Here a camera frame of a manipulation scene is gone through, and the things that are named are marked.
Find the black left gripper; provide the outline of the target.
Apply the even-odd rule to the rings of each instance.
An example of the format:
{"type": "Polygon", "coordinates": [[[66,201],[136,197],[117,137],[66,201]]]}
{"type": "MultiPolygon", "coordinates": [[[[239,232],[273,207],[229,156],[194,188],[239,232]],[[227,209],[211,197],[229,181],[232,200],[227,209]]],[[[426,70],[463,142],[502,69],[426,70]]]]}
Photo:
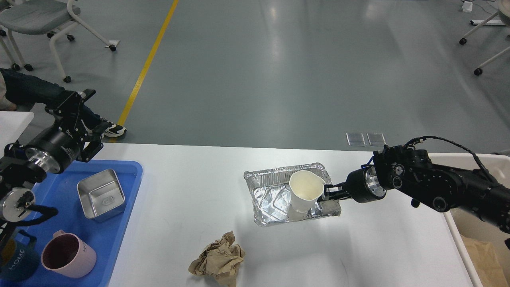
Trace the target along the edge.
{"type": "Polygon", "coordinates": [[[47,173],[60,174],[76,159],[89,162],[100,152],[110,124],[103,121],[97,125],[97,115],[85,105],[95,93],[94,89],[64,91],[58,100],[46,105],[53,125],[24,146],[30,162],[47,173]]]}

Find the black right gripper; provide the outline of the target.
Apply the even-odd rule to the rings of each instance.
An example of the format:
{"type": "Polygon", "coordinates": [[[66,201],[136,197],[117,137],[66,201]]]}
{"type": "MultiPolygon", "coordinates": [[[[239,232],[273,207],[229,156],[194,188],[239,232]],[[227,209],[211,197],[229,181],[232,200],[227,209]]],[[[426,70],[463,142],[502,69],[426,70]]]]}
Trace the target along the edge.
{"type": "Polygon", "coordinates": [[[381,186],[374,167],[352,171],[345,183],[326,184],[323,201],[346,200],[353,198],[357,203],[369,203],[386,196],[386,189],[381,186]]]}

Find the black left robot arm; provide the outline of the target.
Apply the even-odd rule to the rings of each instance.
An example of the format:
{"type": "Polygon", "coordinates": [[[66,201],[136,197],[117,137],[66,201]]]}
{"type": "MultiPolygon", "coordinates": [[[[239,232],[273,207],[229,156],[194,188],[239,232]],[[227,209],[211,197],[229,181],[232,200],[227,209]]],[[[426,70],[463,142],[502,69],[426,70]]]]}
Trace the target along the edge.
{"type": "Polygon", "coordinates": [[[62,103],[47,105],[53,125],[27,145],[6,145],[1,158],[1,248],[17,227],[38,225],[58,214],[56,208],[36,204],[31,190],[36,183],[48,174],[63,173],[74,161],[90,161],[102,149],[108,124],[88,131],[82,122],[84,104],[95,93],[72,92],[62,103]]]}

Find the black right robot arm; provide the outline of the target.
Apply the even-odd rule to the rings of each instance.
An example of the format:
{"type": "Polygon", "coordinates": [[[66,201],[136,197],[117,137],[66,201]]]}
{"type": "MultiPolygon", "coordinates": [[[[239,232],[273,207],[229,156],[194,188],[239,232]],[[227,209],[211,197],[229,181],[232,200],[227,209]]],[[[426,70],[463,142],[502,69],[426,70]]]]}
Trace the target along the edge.
{"type": "Polygon", "coordinates": [[[435,211],[459,208],[509,233],[509,188],[499,183],[473,156],[477,169],[467,170],[433,163],[425,149],[416,145],[430,136],[413,138],[404,145],[384,145],[360,169],[352,171],[340,184],[324,185],[320,202],[353,199],[357,203],[381,200],[388,190],[398,190],[411,198],[411,205],[424,204],[435,211]]]}

